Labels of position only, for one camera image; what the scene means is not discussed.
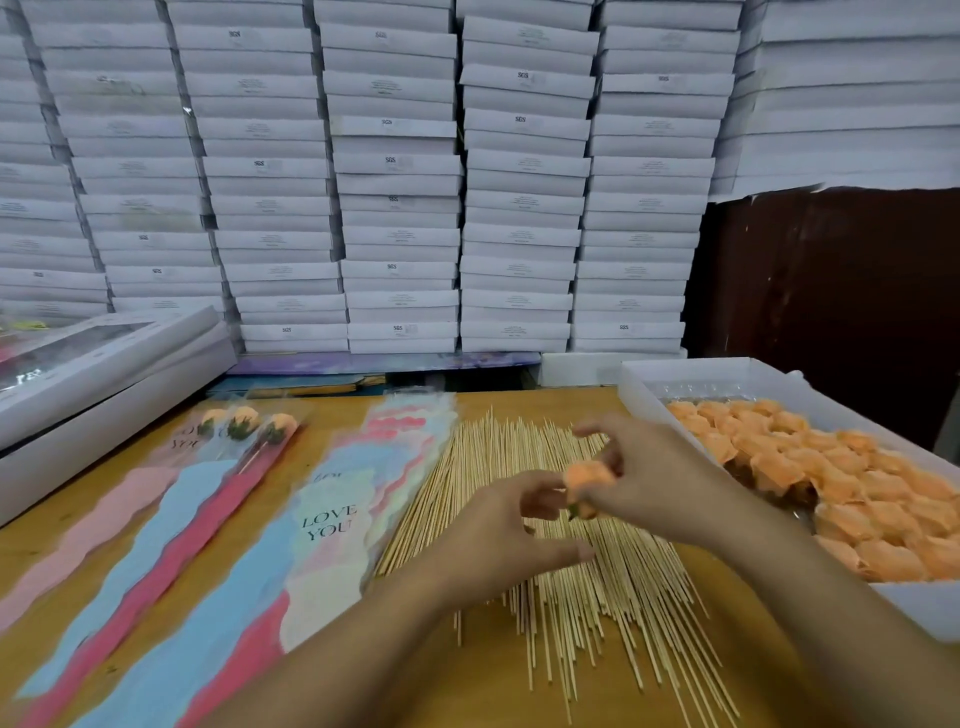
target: wooden table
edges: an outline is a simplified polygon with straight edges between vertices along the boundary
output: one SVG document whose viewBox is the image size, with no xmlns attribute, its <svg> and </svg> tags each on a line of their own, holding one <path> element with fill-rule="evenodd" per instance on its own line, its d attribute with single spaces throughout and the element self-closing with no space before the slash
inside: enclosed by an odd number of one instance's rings
<svg viewBox="0 0 960 728">
<path fill-rule="evenodd" d="M 321 460 L 331 434 L 357 427 L 377 399 L 309 402 L 313 410 L 309 427 L 128 639 L 91 675 L 56 725 L 69 725 L 103 700 L 133 663 L 176 631 L 256 540 L 295 484 Z M 615 391 L 603 388 L 463 394 L 458 402 L 468 419 L 484 415 L 492 406 L 500 418 L 547 418 L 563 425 L 589 414 L 622 410 Z M 0 530 L 0 594 L 182 419 L 182 415 L 168 418 Z M 153 512 L 140 514 L 119 538 L 94 552 L 73 576 L 0 636 L 0 705 L 51 654 L 71 619 L 93 598 L 110 567 L 127 552 L 134 534 Z M 724 663 L 721 674 L 743 715 L 741 724 L 749 728 L 844 725 L 812 686 L 796 653 L 750 589 L 705 552 L 682 548 L 681 554 L 708 608 L 710 619 L 704 624 Z M 408 728 L 565 726 L 561 687 L 547 685 L 542 667 L 535 677 L 535 690 L 528 691 L 526 645 L 516 635 L 508 610 L 499 605 L 477 608 L 465 620 L 462 648 L 456 646 L 451 623 L 438 627 L 402 671 L 394 694 L 384 701 L 384 717 Z M 580 700 L 571 709 L 574 725 L 683 726 L 676 698 L 668 687 L 657 686 L 645 650 L 636 653 L 647 684 L 641 693 L 615 629 L 608 635 L 597 668 L 587 660 L 578 665 Z"/>
</svg>

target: white plastic tray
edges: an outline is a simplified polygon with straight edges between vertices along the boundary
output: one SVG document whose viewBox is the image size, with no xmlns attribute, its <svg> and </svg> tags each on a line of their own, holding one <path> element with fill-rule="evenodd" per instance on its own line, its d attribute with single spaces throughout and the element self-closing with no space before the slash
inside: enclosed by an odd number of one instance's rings
<svg viewBox="0 0 960 728">
<path fill-rule="evenodd" d="M 770 398 L 804 414 L 819 429 L 870 432 L 885 448 L 899 450 L 923 468 L 960 483 L 960 468 L 825 397 L 799 372 L 786 375 L 756 359 L 624 362 L 618 394 L 631 414 L 667 423 L 683 432 L 697 447 L 700 444 L 686 433 L 662 400 Z M 873 586 L 936 639 L 960 642 L 960 581 Z"/>
</svg>

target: box label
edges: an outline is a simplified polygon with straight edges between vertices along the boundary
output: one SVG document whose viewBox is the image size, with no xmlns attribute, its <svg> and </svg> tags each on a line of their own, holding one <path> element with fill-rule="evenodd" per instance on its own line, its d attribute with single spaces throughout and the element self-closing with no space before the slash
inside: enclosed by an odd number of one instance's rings
<svg viewBox="0 0 960 728">
<path fill-rule="evenodd" d="M 523 45 L 531 48 L 541 48 L 550 44 L 550 35 L 547 34 L 549 28 L 542 28 L 536 25 L 521 25 L 516 29 L 516 37 Z"/>
<path fill-rule="evenodd" d="M 292 265 L 271 265 L 267 267 L 267 280 L 289 280 L 294 276 Z"/>
</svg>

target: white box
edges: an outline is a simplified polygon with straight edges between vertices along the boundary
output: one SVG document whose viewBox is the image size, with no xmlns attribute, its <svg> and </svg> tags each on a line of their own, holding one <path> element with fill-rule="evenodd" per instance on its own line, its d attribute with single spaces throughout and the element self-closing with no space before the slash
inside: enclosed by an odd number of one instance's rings
<svg viewBox="0 0 960 728">
<path fill-rule="evenodd" d="M 372 13 L 368 20 L 376 18 L 377 16 Z M 321 21 L 320 36 L 323 39 L 324 50 L 327 48 L 348 48 L 358 51 L 377 51 L 410 56 L 457 58 L 457 37 L 448 33 L 424 33 L 420 30 L 380 28 L 370 24 L 370 22 L 365 22 L 362 25 L 338 25 Z"/>
<path fill-rule="evenodd" d="M 449 262 L 343 260 L 340 265 L 345 279 L 454 279 L 457 276 L 456 263 Z"/>
<path fill-rule="evenodd" d="M 104 265 L 214 266 L 213 252 L 205 251 L 100 251 Z"/>
<path fill-rule="evenodd" d="M 480 63 L 466 63 L 464 65 L 460 72 L 460 84 L 549 94 L 551 96 L 569 96 L 577 99 L 592 98 L 593 91 L 596 88 L 596 80 L 589 75 L 580 76 L 525 68 L 504 68 Z M 732 75 L 730 89 L 733 90 Z"/>
<path fill-rule="evenodd" d="M 505 243 L 510 245 L 576 247 L 580 244 L 579 231 L 564 231 L 556 228 L 519 228 L 507 225 L 484 225 L 466 223 L 463 229 L 465 241 Z"/>
<path fill-rule="evenodd" d="M 288 99 L 256 96 L 192 95 L 193 112 L 198 117 L 225 119 L 320 119 L 317 99 Z"/>
<path fill-rule="evenodd" d="M 459 306 L 434 306 L 432 308 L 404 308 L 403 320 L 408 322 L 456 322 Z M 352 324 L 382 324 L 390 323 L 397 318 L 392 308 L 351 308 L 350 322 Z"/>
<path fill-rule="evenodd" d="M 347 301 L 342 293 L 329 296 L 240 296 L 235 300 L 240 313 L 347 310 Z"/>
<path fill-rule="evenodd" d="M 344 279 L 344 290 L 357 291 L 449 291 L 454 279 Z"/>
<path fill-rule="evenodd" d="M 483 291 L 517 291 L 520 293 L 567 293 L 570 290 L 570 281 L 461 273 L 460 287 L 465 291 L 473 288 Z"/>
<path fill-rule="evenodd" d="M 335 246 L 329 232 L 216 231 L 213 235 L 222 249 L 327 251 Z"/>
<path fill-rule="evenodd" d="M 416 189 L 419 195 L 451 197 L 460 194 L 462 183 L 463 177 L 459 174 L 351 175 L 337 172 L 337 188 L 342 195 L 402 195 Z"/>
<path fill-rule="evenodd" d="M 576 274 L 576 265 L 554 261 L 500 260 L 495 257 L 464 255 L 460 260 L 460 272 L 517 279 L 570 281 Z"/>
<path fill-rule="evenodd" d="M 456 75 L 456 60 L 434 56 L 324 48 L 324 69 L 376 76 L 453 81 Z"/>
<path fill-rule="evenodd" d="M 452 104 L 457 97 L 452 79 L 376 76 L 330 70 L 324 71 L 324 92 L 335 96 L 371 96 L 442 104 Z"/>
<path fill-rule="evenodd" d="M 722 119 L 727 96 L 697 96 L 679 93 L 620 93 L 603 91 L 596 102 L 597 113 L 632 116 L 674 116 L 693 119 Z"/>
<path fill-rule="evenodd" d="M 184 71 L 313 76 L 313 54 L 281 51 L 180 51 Z"/>
<path fill-rule="evenodd" d="M 710 177 L 641 177 L 599 175 L 587 180 L 588 192 L 664 193 L 703 195 L 709 193 Z"/>
<path fill-rule="evenodd" d="M 682 296 L 685 280 L 576 279 L 574 296 L 604 293 L 618 296 Z"/>
<path fill-rule="evenodd" d="M 241 324 L 240 333 L 245 341 L 316 341 L 319 339 L 342 339 L 347 336 L 348 324 L 290 324 L 250 325 Z"/>
<path fill-rule="evenodd" d="M 684 310 L 683 296 L 618 296 L 603 293 L 578 293 L 574 310 L 676 312 Z"/>
<path fill-rule="evenodd" d="M 600 47 L 604 50 L 692 51 L 694 53 L 736 54 L 740 33 L 685 31 L 670 28 L 631 28 L 614 25 L 604 29 Z"/>
<path fill-rule="evenodd" d="M 590 160 L 476 149 L 467 157 L 467 169 L 585 178 L 590 171 Z"/>
<path fill-rule="evenodd" d="M 376 116 L 390 119 L 423 119 L 450 121 L 454 118 L 453 103 L 411 101 L 373 96 L 326 96 L 330 116 Z"/>
<path fill-rule="evenodd" d="M 218 266 L 108 265 L 107 280 L 114 283 L 217 283 L 223 280 Z"/>
<path fill-rule="evenodd" d="M 467 13 L 463 24 L 463 40 L 561 51 L 592 59 L 597 52 L 600 34 L 569 31 L 546 25 L 493 20 Z"/>
<path fill-rule="evenodd" d="M 684 336 L 685 326 L 682 322 L 620 323 L 614 314 L 607 323 L 574 324 L 572 331 L 576 339 L 679 339 Z"/>
<path fill-rule="evenodd" d="M 344 256 L 342 249 L 332 251 L 257 251 L 231 250 L 220 251 L 222 263 L 332 263 Z"/>
<path fill-rule="evenodd" d="M 573 306 L 569 293 L 522 293 L 518 291 L 464 290 L 463 305 L 518 310 L 568 311 Z"/>
<path fill-rule="evenodd" d="M 202 116 L 197 128 L 204 140 L 262 139 L 324 141 L 326 128 L 322 119 L 218 119 Z"/>
<path fill-rule="evenodd" d="M 733 73 L 607 73 L 601 90 L 605 93 L 660 93 L 692 96 L 730 97 Z"/>
<path fill-rule="evenodd" d="M 457 322 L 432 321 L 426 323 L 402 323 L 398 314 L 389 324 L 347 324 L 347 336 L 352 342 L 364 339 L 445 339 L 457 336 Z"/>
<path fill-rule="evenodd" d="M 583 245 L 623 248 L 696 248 L 696 232 L 584 231 Z"/>
<path fill-rule="evenodd" d="M 420 225 L 425 228 L 456 228 L 460 215 L 438 212 L 375 212 L 371 210 L 345 210 L 344 225 L 399 227 Z"/>
<path fill-rule="evenodd" d="M 699 214 L 660 212 L 594 212 L 584 213 L 584 230 L 696 232 L 700 229 Z"/>
<path fill-rule="evenodd" d="M 456 337 L 450 339 L 351 339 L 350 353 L 454 353 Z"/>
<path fill-rule="evenodd" d="M 693 250 L 689 248 L 618 248 L 587 245 L 580 250 L 581 260 L 639 261 L 645 263 L 690 263 Z"/>
<path fill-rule="evenodd" d="M 196 178 L 197 161 L 183 158 L 90 158 L 73 157 L 77 174 L 84 178 L 99 177 L 181 177 Z"/>
<path fill-rule="evenodd" d="M 288 265 L 235 264 L 224 265 L 230 283 L 260 280 L 315 280 L 340 277 L 339 263 L 301 263 Z"/>
<path fill-rule="evenodd" d="M 477 40 L 464 40 L 464 53 L 461 61 L 464 65 L 479 63 L 499 65 L 508 68 L 526 68 L 531 71 L 550 71 L 569 73 L 576 76 L 589 76 L 593 66 L 593 56 L 581 56 L 563 51 L 546 51 L 537 48 L 522 48 L 502 43 L 482 43 Z"/>
<path fill-rule="evenodd" d="M 240 323 L 248 325 L 345 324 L 347 312 L 295 311 L 284 313 L 241 313 Z"/>
<path fill-rule="evenodd" d="M 590 136 L 590 122 L 587 119 L 537 116 L 529 113 L 514 114 L 488 109 L 466 109 L 464 129 L 524 136 L 549 136 L 577 141 L 586 141 Z"/>
<path fill-rule="evenodd" d="M 462 340 L 463 352 L 555 352 L 566 351 L 566 339 L 481 339 Z"/>
<path fill-rule="evenodd" d="M 327 159 L 269 159 L 205 157 L 204 169 L 209 177 L 312 178 L 332 177 Z"/>
<path fill-rule="evenodd" d="M 578 311 L 574 309 L 571 323 L 574 326 L 577 324 L 606 324 L 610 319 L 625 324 L 679 323 L 680 311 L 618 311 L 615 315 L 612 315 L 611 311 Z"/>
<path fill-rule="evenodd" d="M 613 2 L 600 6 L 600 26 L 682 28 L 707 31 L 736 30 L 740 3 L 736 2 Z"/>
<path fill-rule="evenodd" d="M 337 194 L 333 180 L 290 177 L 209 177 L 210 193 L 214 195 L 282 195 L 284 197 L 328 197 Z"/>
<path fill-rule="evenodd" d="M 461 175 L 460 158 L 454 155 L 333 155 L 337 174 L 360 175 Z"/>
<path fill-rule="evenodd" d="M 459 197 L 416 197 L 413 195 L 340 195 L 341 210 L 373 212 L 428 212 L 457 214 Z"/>
<path fill-rule="evenodd" d="M 714 119 L 676 119 L 662 116 L 621 116 L 601 113 L 590 122 L 590 135 L 701 136 L 715 139 L 720 122 Z"/>
<path fill-rule="evenodd" d="M 713 164 L 712 158 L 594 157 L 591 174 L 705 178 L 712 174 Z"/>
<path fill-rule="evenodd" d="M 324 296 L 342 293 L 339 279 L 232 280 L 234 296 Z"/>
<path fill-rule="evenodd" d="M 208 157 L 326 158 L 328 145 L 323 141 L 283 139 L 205 139 Z"/>
<path fill-rule="evenodd" d="M 449 33 L 451 13 L 444 8 L 425 8 L 394 3 L 355 2 L 355 0 L 314 0 L 317 23 L 361 25 L 372 21 L 388 29 Z"/>
<path fill-rule="evenodd" d="M 359 245 L 347 243 L 350 260 L 393 260 L 397 262 L 448 262 L 460 259 L 460 249 L 439 245 Z"/>
<path fill-rule="evenodd" d="M 474 293 L 495 293 L 495 291 L 474 291 Z M 464 306 L 460 316 L 464 321 L 519 322 L 522 324 L 565 324 L 569 311 L 529 308 L 488 308 L 483 306 Z"/>
<path fill-rule="evenodd" d="M 469 158 L 483 150 L 473 150 Z M 583 197 L 586 179 L 563 175 L 540 175 L 529 172 L 502 172 L 490 169 L 467 171 L 467 187 L 490 189 L 500 192 L 527 192 L 534 195 L 559 195 L 560 197 Z"/>
<path fill-rule="evenodd" d="M 523 225 L 533 228 L 576 229 L 580 225 L 580 215 L 557 215 L 492 207 L 468 207 L 465 219 L 469 223 Z"/>
<path fill-rule="evenodd" d="M 8 232 L 0 232 L 0 253 L 92 257 L 90 244 L 83 238 L 16 235 Z"/>
<path fill-rule="evenodd" d="M 242 197 L 210 195 L 218 215 L 334 215 L 336 203 L 329 197 Z"/>
<path fill-rule="evenodd" d="M 684 397 L 771 398 L 793 412 L 807 416 L 825 430 L 857 429 L 877 437 L 884 448 L 902 452 L 920 467 L 960 482 L 954 465 L 876 425 L 814 390 L 801 376 L 785 375 L 755 359 L 716 358 L 689 362 L 631 362 L 621 370 L 619 396 L 637 416 L 669 424 L 679 423 L 659 402 L 683 388 Z M 957 582 L 875 584 L 873 588 L 903 610 L 936 639 L 960 640 L 960 589 Z"/>
<path fill-rule="evenodd" d="M 113 308 L 118 313 L 148 310 L 188 310 L 210 306 L 220 313 L 224 312 L 224 300 L 219 296 L 187 296 L 175 298 L 114 298 Z"/>
<path fill-rule="evenodd" d="M 563 248 L 558 245 L 512 245 L 510 243 L 481 243 L 477 240 L 464 241 L 464 255 L 519 260 L 557 260 L 572 263 L 576 253 L 577 251 L 574 248 Z"/>
<path fill-rule="evenodd" d="M 468 189 L 467 206 L 556 215 L 580 215 L 584 211 L 584 198 Z"/>
<path fill-rule="evenodd" d="M 464 321 L 460 332 L 465 337 L 481 339 L 566 339 L 570 335 L 570 324 Z"/>
<path fill-rule="evenodd" d="M 467 129 L 464 133 L 464 148 L 467 150 L 494 149 L 502 152 L 529 152 L 557 157 L 582 157 L 587 148 L 587 143 L 576 139 L 559 139 L 552 136 L 479 132 L 474 129 Z"/>
<path fill-rule="evenodd" d="M 526 71 L 515 71 L 515 73 L 526 73 Z M 516 114 L 534 113 L 570 119 L 586 119 L 589 109 L 589 99 L 573 96 L 514 91 L 479 85 L 464 85 L 463 91 L 465 109 L 489 109 Z"/>
<path fill-rule="evenodd" d="M 707 196 L 590 192 L 587 195 L 587 210 L 597 212 L 681 212 L 702 215 L 707 210 Z"/>
<path fill-rule="evenodd" d="M 354 308 L 450 308 L 460 303 L 460 291 L 364 291 L 347 292 L 347 307 Z"/>
<path fill-rule="evenodd" d="M 735 53 L 607 50 L 599 59 L 602 73 L 732 73 Z"/>
<path fill-rule="evenodd" d="M 562 0 L 459 0 L 457 17 L 487 17 L 512 23 L 549 23 L 556 28 L 585 31 L 592 5 Z"/>
<path fill-rule="evenodd" d="M 344 242 L 351 246 L 443 246 L 456 248 L 460 232 L 444 228 L 380 228 L 344 225 Z"/>
<path fill-rule="evenodd" d="M 592 262 L 577 263 L 577 279 L 687 280 L 686 263 Z"/>
<path fill-rule="evenodd" d="M 680 339 L 570 339 L 572 352 L 680 353 Z"/>
<path fill-rule="evenodd" d="M 346 352 L 347 339 L 315 339 L 311 341 L 245 341 L 247 353 Z"/>
<path fill-rule="evenodd" d="M 313 32 L 307 28 L 237 28 L 213 25 L 178 25 L 177 45 L 183 49 L 211 51 L 285 51 L 313 53 Z"/>
</svg>

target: dark brown wall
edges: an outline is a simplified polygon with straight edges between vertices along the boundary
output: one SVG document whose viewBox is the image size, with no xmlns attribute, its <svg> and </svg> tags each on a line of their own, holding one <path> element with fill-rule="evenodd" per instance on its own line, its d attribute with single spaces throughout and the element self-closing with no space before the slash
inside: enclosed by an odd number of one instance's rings
<svg viewBox="0 0 960 728">
<path fill-rule="evenodd" d="M 691 356 L 799 369 L 931 448 L 960 372 L 960 189 L 790 191 L 712 205 L 687 286 Z"/>
</svg>

